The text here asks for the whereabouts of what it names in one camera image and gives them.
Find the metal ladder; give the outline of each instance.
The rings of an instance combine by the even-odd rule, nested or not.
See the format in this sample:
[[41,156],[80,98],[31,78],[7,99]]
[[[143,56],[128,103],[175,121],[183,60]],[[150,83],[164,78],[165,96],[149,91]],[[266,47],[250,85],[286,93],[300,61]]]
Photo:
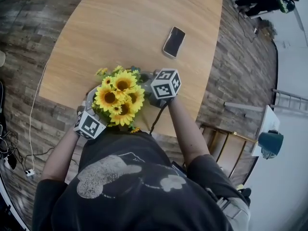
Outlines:
[[[307,107],[307,105],[308,105],[308,99],[307,98],[303,98],[301,96],[298,96],[298,95],[295,95],[295,94],[292,94],[292,93],[289,93],[289,92],[286,92],[286,91],[282,91],[282,90],[272,89],[272,91],[274,93],[278,94],[278,102],[275,105],[272,104],[270,106],[271,108],[280,108],[280,109],[294,111],[294,112],[298,112],[298,113],[302,113],[302,114],[308,114],[308,110],[301,109],[301,106],[303,106],[303,104],[306,105],[306,107]],[[289,105],[288,106],[281,105],[281,102],[282,102],[281,99],[284,98],[284,97],[282,97],[282,95],[286,96],[286,98],[288,97],[288,99],[289,99]],[[291,108],[291,101],[299,101],[298,109]]]

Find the sunflower center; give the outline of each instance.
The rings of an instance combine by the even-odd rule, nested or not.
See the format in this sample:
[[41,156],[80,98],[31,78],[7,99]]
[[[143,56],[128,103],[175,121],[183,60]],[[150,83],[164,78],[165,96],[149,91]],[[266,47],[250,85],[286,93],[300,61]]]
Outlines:
[[123,105],[121,105],[121,108],[122,108],[122,112],[121,112],[120,115],[121,116],[126,115],[128,113],[128,107],[125,104],[123,104]]
[[134,93],[130,93],[129,96],[131,97],[131,102],[132,102],[132,103],[135,103],[136,100],[137,100],[136,95],[135,95]]
[[125,90],[128,88],[128,83],[126,81],[121,80],[118,82],[117,88],[120,90]]
[[113,103],[115,100],[116,100],[116,96],[112,92],[105,94],[106,103]]

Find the light wood tabletop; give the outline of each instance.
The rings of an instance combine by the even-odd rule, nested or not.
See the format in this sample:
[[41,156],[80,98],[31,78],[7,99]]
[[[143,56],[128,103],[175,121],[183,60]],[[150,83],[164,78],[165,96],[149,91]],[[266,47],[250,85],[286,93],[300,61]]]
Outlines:
[[[222,0],[82,0],[67,21],[50,56],[39,95],[77,108],[98,82],[102,67],[132,65],[144,71],[176,68],[179,97],[197,118],[210,74]],[[162,53],[173,26],[186,33],[176,59]],[[150,130],[159,109],[147,102],[135,124]],[[175,136],[166,109],[154,132]]]

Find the floor plank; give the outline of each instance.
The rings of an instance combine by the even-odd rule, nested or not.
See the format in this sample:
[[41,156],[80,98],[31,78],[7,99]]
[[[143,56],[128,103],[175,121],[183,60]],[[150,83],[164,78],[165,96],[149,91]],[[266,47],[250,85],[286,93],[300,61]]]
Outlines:
[[[6,62],[0,78],[7,91],[5,115],[8,128],[16,133],[23,157],[30,154],[29,114],[43,68],[67,19],[81,0],[0,0],[0,50]],[[252,40],[257,20],[240,23]],[[238,22],[231,0],[223,0],[217,48],[210,78],[203,98],[197,124],[207,122],[253,137],[258,122],[244,118],[243,112],[224,108],[224,102],[264,106],[271,103],[270,88],[275,86],[276,53],[273,44],[260,34],[253,43],[247,39]],[[32,115],[31,140],[35,154],[54,147],[74,122],[76,111],[48,100],[37,98]],[[171,160],[183,162],[176,138],[155,134]],[[85,141],[79,141],[73,159],[79,163]],[[26,224],[31,216],[36,185],[48,154],[35,156],[36,175],[27,178],[20,164],[14,171],[0,164],[9,195]],[[244,152],[232,181],[245,179],[254,158]],[[30,157],[26,166],[31,167]],[[67,181],[77,173],[71,162]]]

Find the forearm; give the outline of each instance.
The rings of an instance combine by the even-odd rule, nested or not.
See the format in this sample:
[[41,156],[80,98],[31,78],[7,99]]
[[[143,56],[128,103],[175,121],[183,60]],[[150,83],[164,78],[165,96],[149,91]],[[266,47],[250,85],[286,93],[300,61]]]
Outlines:
[[52,179],[65,181],[78,139],[79,135],[76,134],[73,131],[73,127],[71,127],[48,157],[41,180]]
[[203,135],[177,96],[169,104],[169,111],[186,165],[200,155],[209,154]]

